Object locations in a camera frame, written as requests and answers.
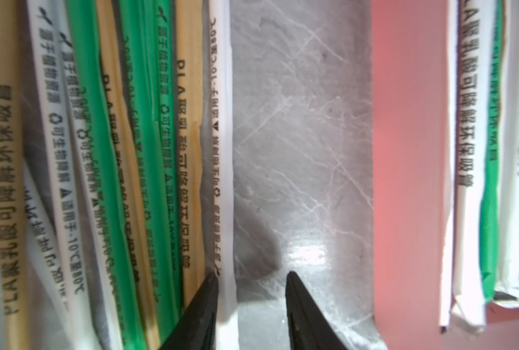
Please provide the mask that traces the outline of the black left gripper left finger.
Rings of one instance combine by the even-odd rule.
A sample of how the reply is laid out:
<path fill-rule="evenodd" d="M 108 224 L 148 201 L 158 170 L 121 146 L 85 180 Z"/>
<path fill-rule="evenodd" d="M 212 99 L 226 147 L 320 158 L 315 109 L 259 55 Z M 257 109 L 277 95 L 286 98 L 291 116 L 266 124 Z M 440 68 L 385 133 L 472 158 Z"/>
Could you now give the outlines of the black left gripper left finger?
<path fill-rule="evenodd" d="M 214 349 L 219 282 L 209 273 L 160 350 Z"/>

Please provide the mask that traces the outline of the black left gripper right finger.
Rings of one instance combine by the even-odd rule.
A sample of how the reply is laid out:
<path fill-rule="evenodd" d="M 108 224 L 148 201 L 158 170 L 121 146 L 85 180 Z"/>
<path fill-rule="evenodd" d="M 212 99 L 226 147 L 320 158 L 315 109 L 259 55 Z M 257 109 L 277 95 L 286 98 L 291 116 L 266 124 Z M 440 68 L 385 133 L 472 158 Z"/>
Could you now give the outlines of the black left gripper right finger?
<path fill-rule="evenodd" d="M 286 311 L 292 350 L 346 349 L 295 271 L 286 278 Z"/>

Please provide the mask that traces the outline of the green PLA printed straw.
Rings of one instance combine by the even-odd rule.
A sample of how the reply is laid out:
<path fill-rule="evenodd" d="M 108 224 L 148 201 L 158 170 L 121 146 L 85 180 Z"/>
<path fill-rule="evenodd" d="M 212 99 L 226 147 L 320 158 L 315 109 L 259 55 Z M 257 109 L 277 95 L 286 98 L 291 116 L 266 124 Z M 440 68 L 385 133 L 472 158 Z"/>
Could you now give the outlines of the green PLA printed straw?
<path fill-rule="evenodd" d="M 485 155 L 485 189 L 481 203 L 479 231 L 479 263 L 485 302 L 492 301 L 497 280 L 499 219 L 499 141 L 501 56 L 504 40 L 504 5 L 502 1 L 487 1 L 495 7 L 492 54 L 490 59 L 490 87 L 488 90 L 488 131 Z"/>

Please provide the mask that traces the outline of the plain white straw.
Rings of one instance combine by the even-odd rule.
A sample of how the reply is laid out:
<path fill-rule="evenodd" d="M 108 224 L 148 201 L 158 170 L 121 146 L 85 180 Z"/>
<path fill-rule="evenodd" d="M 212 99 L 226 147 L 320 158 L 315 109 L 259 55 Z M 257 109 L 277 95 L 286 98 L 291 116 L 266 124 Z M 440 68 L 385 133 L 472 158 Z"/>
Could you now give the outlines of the plain white straw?
<path fill-rule="evenodd" d="M 453 289 L 454 215 L 455 215 L 455 119 L 458 42 L 458 2 L 446 1 L 446 116 L 444 119 L 444 180 L 441 224 L 443 248 L 441 257 L 439 326 L 445 334 L 450 328 Z"/>

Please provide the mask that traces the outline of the white PLA printed straw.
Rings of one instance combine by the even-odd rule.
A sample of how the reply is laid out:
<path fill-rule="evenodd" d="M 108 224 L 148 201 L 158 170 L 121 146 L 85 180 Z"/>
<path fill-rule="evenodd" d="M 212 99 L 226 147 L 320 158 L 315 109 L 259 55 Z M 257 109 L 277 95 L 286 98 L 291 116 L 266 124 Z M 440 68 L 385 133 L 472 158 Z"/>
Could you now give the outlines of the white PLA printed straw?
<path fill-rule="evenodd" d="M 453 328 L 470 336 L 486 327 L 479 262 L 479 229 L 485 191 L 488 99 L 496 6 L 494 1 L 457 5 L 455 248 Z"/>

